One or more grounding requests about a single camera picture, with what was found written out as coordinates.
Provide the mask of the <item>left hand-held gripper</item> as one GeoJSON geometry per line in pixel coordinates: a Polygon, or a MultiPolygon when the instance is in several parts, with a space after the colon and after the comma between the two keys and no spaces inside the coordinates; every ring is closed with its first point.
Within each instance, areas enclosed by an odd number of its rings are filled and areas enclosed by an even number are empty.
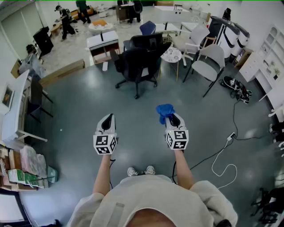
{"type": "Polygon", "coordinates": [[[111,155],[117,143],[115,116],[111,113],[98,122],[93,136],[93,146],[99,155],[111,155]]]}

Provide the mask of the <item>blue cloth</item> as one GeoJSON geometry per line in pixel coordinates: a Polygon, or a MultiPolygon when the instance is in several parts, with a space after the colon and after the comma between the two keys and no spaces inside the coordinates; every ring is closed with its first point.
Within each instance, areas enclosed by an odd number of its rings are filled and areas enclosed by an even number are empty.
{"type": "Polygon", "coordinates": [[[160,115],[159,122],[162,125],[166,124],[166,118],[173,119],[172,115],[175,113],[174,107],[171,104],[162,104],[156,107],[157,113],[160,115]]]}

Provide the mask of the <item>black office chair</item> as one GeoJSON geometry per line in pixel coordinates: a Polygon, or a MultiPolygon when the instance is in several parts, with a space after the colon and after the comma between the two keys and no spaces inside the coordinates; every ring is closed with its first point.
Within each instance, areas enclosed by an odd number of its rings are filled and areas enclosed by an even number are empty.
{"type": "Polygon", "coordinates": [[[149,81],[157,86],[155,73],[160,67],[160,58],[171,46],[170,42],[163,41],[163,33],[151,35],[137,35],[130,39],[130,49],[121,54],[110,51],[116,71],[121,73],[124,80],[118,82],[115,88],[126,82],[135,83],[135,99],[139,98],[138,84],[149,81]]]}

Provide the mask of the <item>person's right forearm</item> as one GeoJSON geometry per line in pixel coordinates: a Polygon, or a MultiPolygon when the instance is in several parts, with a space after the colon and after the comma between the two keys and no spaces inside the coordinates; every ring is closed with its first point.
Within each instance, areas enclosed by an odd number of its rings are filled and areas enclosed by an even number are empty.
{"type": "Polygon", "coordinates": [[[188,167],[184,153],[182,150],[175,150],[174,153],[176,158],[177,184],[182,188],[190,190],[195,184],[195,180],[188,167]]]}

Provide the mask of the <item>person's beige sweatshirt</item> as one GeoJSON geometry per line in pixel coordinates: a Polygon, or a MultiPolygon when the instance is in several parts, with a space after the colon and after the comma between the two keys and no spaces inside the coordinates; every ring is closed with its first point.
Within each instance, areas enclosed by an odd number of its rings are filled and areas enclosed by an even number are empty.
{"type": "Polygon", "coordinates": [[[123,179],[105,196],[94,193],[82,198],[67,227],[125,227],[136,212],[152,209],[176,227],[214,227],[238,216],[232,204],[210,182],[196,182],[187,190],[164,175],[142,175],[123,179]]]}

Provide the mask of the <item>black side chair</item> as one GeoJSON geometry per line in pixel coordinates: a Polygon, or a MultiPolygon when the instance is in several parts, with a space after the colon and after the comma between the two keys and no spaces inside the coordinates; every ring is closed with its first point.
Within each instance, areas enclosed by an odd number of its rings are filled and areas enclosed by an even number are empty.
{"type": "Polygon", "coordinates": [[[50,117],[53,117],[53,115],[51,115],[49,112],[42,108],[42,96],[44,96],[47,100],[53,103],[53,101],[43,92],[43,87],[39,83],[38,79],[33,76],[31,78],[30,84],[30,95],[27,106],[27,115],[30,115],[39,123],[41,123],[41,121],[33,115],[33,113],[37,110],[41,110],[50,117]]]}

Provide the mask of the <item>round floral side table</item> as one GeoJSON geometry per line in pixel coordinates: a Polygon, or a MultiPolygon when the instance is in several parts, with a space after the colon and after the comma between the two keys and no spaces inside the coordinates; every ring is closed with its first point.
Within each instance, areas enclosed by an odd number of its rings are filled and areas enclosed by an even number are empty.
{"type": "Polygon", "coordinates": [[[179,72],[179,61],[182,58],[182,53],[180,50],[178,50],[175,47],[170,46],[162,55],[162,60],[168,62],[168,63],[176,63],[176,81],[178,81],[178,72],[179,72]]]}

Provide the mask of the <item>green printed boxes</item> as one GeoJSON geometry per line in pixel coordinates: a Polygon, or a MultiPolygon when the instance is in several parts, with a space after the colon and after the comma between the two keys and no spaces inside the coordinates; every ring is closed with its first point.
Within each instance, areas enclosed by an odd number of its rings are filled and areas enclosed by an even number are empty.
{"type": "Polygon", "coordinates": [[[45,188],[45,180],[41,177],[25,173],[19,169],[8,170],[9,181],[17,184],[28,185],[31,187],[45,188]]]}

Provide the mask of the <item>white desk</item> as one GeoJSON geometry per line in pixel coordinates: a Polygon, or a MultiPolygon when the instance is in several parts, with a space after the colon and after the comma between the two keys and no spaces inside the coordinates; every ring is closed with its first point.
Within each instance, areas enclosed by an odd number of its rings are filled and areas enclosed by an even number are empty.
{"type": "Polygon", "coordinates": [[[5,146],[8,146],[8,143],[12,141],[21,141],[26,137],[47,142],[47,139],[25,132],[19,127],[20,107],[28,74],[29,70],[25,71],[12,84],[12,88],[14,89],[12,104],[10,111],[4,115],[1,131],[1,141],[5,146]]]}

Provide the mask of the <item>white shelf cabinet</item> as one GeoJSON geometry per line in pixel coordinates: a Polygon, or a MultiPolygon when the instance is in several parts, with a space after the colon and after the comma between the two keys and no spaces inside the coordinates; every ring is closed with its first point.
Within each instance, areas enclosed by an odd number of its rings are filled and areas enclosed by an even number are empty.
{"type": "Polygon", "coordinates": [[[284,99],[284,32],[271,25],[259,49],[248,57],[239,70],[247,82],[256,79],[275,101],[284,99]]]}

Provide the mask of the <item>clear plastic sheeting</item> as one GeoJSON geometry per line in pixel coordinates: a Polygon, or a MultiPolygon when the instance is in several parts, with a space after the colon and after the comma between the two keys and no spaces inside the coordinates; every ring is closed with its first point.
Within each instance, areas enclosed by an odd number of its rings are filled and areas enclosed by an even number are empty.
{"type": "Polygon", "coordinates": [[[42,66],[41,62],[37,59],[35,54],[30,54],[24,60],[19,67],[19,74],[29,71],[28,76],[42,79],[46,75],[46,70],[42,66]]]}

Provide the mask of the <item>large white black machine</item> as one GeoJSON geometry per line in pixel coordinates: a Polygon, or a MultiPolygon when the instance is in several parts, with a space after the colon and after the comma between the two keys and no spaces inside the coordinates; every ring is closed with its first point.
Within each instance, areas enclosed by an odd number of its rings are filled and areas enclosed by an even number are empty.
{"type": "Polygon", "coordinates": [[[234,25],[240,30],[240,34],[238,36],[237,43],[232,49],[231,55],[237,57],[241,50],[247,45],[250,38],[250,33],[239,24],[234,23],[234,25]]]}
{"type": "Polygon", "coordinates": [[[217,16],[211,16],[210,18],[211,23],[209,25],[209,37],[216,37],[215,44],[223,49],[225,60],[228,60],[232,49],[235,47],[240,30],[229,20],[225,20],[217,16]]]}

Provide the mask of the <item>white round pouf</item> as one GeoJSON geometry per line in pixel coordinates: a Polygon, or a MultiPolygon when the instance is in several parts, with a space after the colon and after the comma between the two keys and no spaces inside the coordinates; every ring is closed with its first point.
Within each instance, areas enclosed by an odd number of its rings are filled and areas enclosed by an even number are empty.
{"type": "Polygon", "coordinates": [[[94,26],[93,23],[91,22],[88,26],[88,30],[93,36],[95,36],[99,35],[101,32],[105,33],[109,31],[114,31],[115,27],[112,23],[107,23],[107,25],[105,26],[94,26]]]}

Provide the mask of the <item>black bags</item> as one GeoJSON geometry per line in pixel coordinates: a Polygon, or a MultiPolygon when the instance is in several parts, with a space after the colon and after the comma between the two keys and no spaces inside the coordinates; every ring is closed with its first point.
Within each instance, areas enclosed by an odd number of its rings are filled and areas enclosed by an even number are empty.
{"type": "Polygon", "coordinates": [[[275,188],[267,191],[264,188],[259,189],[260,200],[255,200],[251,203],[256,210],[250,215],[255,216],[261,212],[261,217],[258,219],[262,224],[273,224],[278,220],[278,215],[284,212],[284,187],[275,188]]]}

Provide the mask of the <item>white cabinet with round holes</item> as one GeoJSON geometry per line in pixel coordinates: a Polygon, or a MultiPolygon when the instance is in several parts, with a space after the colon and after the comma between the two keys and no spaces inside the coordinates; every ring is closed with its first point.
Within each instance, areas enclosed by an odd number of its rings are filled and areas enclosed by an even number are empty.
{"type": "Polygon", "coordinates": [[[189,21],[191,12],[178,6],[155,6],[154,21],[165,22],[186,22],[189,21]]]}

